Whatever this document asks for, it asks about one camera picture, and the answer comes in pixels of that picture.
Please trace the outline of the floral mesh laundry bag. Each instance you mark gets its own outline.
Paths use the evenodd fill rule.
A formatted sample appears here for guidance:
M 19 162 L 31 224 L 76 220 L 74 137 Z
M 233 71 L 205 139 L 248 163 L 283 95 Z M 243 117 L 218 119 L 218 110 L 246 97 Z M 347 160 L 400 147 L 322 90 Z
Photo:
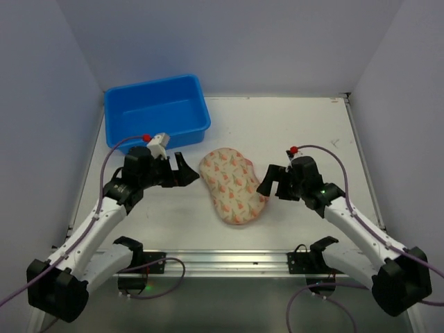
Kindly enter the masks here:
M 220 219 L 246 225 L 259 217 L 268 198 L 257 192 L 260 181 L 253 163 L 233 148 L 218 148 L 199 163 L 199 173 L 210 191 Z

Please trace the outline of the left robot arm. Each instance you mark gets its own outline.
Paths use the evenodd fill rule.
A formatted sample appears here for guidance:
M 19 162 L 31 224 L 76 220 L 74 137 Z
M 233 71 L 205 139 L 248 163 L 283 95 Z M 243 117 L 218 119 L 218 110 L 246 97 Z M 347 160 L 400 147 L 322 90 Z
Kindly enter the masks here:
M 186 187 L 199 178 L 181 153 L 172 169 L 160 147 L 129 150 L 111 180 L 101 186 L 99 199 L 78 229 L 48 259 L 35 259 L 26 270 L 30 306 L 71 323 L 86 307 L 89 295 L 116 273 L 144 271 L 142 243 L 119 237 L 111 249 L 94 257 L 99 246 L 122 222 L 150 187 Z

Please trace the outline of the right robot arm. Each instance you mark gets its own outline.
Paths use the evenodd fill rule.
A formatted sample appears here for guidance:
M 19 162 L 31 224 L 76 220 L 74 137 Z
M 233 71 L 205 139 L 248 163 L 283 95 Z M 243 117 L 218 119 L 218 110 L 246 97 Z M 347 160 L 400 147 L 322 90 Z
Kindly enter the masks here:
M 311 244 L 307 253 L 290 252 L 289 272 L 298 266 L 307 273 L 345 273 L 370 289 L 390 316 L 399 316 L 432 293 L 426 254 L 418 247 L 405 248 L 360 217 L 340 187 L 323 181 L 312 157 L 295 157 L 289 166 L 269 165 L 257 192 L 269 196 L 274 182 L 279 199 L 302 200 L 352 242 L 347 245 L 327 236 Z

